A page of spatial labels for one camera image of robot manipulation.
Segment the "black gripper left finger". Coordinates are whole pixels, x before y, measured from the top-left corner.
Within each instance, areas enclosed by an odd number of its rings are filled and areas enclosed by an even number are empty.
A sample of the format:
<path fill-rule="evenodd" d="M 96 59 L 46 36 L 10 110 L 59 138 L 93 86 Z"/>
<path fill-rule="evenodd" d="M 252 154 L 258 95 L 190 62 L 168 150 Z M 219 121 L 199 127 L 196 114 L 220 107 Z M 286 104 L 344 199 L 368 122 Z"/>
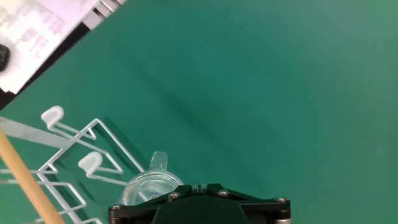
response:
<path fill-rule="evenodd" d="M 108 208 L 108 223 L 128 224 L 138 219 L 148 220 L 148 223 L 152 223 L 152 219 L 161 206 L 185 197 L 194 196 L 198 193 L 198 189 L 198 185 L 180 185 L 171 193 L 161 195 L 139 205 L 112 205 Z"/>

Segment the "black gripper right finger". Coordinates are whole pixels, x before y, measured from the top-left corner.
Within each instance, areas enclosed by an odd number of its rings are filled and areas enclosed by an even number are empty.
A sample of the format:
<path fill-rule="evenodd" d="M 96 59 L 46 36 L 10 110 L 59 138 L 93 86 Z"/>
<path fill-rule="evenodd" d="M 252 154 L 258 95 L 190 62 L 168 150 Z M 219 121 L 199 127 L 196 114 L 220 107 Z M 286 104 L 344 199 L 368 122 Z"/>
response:
<path fill-rule="evenodd" d="M 290 200 L 287 197 L 261 199 L 224 188 L 221 184 L 202 184 L 201 194 L 236 202 L 250 223 L 291 224 Z"/>

